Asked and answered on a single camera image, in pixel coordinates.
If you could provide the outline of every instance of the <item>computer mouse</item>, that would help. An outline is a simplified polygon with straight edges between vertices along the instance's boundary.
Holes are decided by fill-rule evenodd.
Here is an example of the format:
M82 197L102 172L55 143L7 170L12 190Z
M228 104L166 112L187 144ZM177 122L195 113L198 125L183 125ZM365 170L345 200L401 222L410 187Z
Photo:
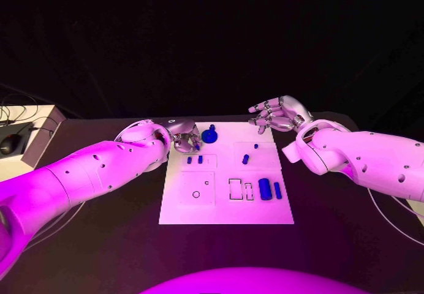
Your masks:
M9 135L0 142L0 152L3 155L9 155L17 148L22 136L17 134Z

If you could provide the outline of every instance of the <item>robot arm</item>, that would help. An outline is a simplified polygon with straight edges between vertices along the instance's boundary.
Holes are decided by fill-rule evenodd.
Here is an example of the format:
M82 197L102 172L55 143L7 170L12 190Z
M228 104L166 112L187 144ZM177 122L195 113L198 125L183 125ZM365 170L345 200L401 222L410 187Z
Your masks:
M167 161L172 142L179 152L199 150L202 142L192 120L172 120L163 125L138 121L115 141L85 147L0 183L0 278L43 225L81 202L156 169Z
M249 108L249 112L260 110L249 120L260 133L267 127L297 132L296 141L283 148L291 163L301 160L317 175L340 172L358 185L424 202L423 143L374 132L350 132L333 121L314 121L291 96Z

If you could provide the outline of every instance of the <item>black table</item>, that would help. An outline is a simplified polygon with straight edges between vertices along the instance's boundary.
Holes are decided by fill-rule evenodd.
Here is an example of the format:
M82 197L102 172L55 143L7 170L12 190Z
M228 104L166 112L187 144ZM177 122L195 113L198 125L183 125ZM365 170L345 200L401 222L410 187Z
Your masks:
M247 121L251 117L193 119ZM314 117L356 130L345 115L314 113ZM112 140L137 120L66 120L39 167ZM273 134L294 225L159 225L163 164L87 202L66 227L22 254L0 292L138 293L187 273L231 266L299 270L376 293L424 290L424 247L388 225L365 188L342 174L317 176L301 162L290 164L281 148L296 133ZM395 224L423 237L415 216L388 196L375 193L375 198Z

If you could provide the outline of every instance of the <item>blue object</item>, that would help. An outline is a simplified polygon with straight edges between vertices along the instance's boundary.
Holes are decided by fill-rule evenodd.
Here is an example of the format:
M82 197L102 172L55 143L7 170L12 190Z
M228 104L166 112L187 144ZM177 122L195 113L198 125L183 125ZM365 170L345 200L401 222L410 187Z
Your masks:
M271 186L270 186L268 179L260 179L258 191L261 192L261 200L271 200L273 199Z
M211 125L209 130L205 130L202 132L202 141L211 144L211 143L215 143L216 139L218 139L218 134L215 131L215 126Z
M248 164L249 156L245 154L242 157L242 164Z
M283 199L281 190L280 190L280 184L278 183L274 183L274 189L275 189L277 199Z

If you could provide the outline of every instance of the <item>black curtain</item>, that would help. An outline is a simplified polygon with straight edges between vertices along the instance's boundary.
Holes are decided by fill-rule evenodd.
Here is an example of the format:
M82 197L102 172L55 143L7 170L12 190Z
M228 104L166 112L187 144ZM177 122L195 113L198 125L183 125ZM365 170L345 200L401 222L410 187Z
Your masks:
M290 94L384 130L420 100L421 2L7 7L0 94L30 94L82 118L244 114Z

